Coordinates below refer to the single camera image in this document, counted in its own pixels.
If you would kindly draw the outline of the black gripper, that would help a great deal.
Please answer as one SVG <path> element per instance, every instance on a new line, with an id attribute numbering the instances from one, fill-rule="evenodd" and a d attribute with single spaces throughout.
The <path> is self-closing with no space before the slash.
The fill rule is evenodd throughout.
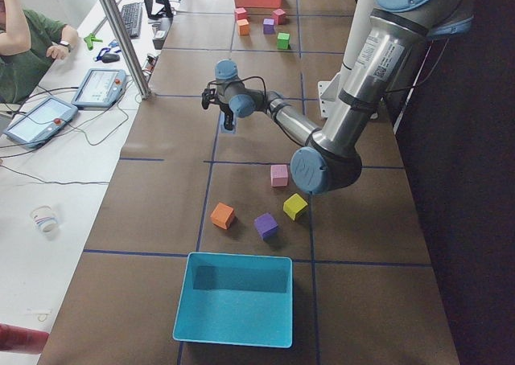
<path id="1" fill-rule="evenodd" d="M 233 129 L 233 124 L 234 124 L 233 111 L 229 107 L 229 102 L 222 95 L 219 95 L 217 97 L 217 100 L 218 100 L 218 105 L 220 107 L 220 110 L 224 113 L 224 117 L 223 117 L 223 121 L 222 121 L 222 128 L 223 129 Z"/>

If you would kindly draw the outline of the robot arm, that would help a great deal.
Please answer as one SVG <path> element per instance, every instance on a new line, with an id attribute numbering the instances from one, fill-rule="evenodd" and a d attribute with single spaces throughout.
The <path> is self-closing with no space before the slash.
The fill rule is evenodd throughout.
<path id="1" fill-rule="evenodd" d="M 297 188 L 318 195 L 352 185 L 362 162 L 355 145 L 413 47 L 466 33 L 475 0 L 357 0 L 344 60 L 323 84 L 319 100 L 330 105 L 319 128 L 277 92 L 247 88 L 237 65 L 223 59 L 202 93 L 202 107 L 219 106 L 224 127 L 234 118 L 263 112 L 301 147 L 290 161 Z"/>

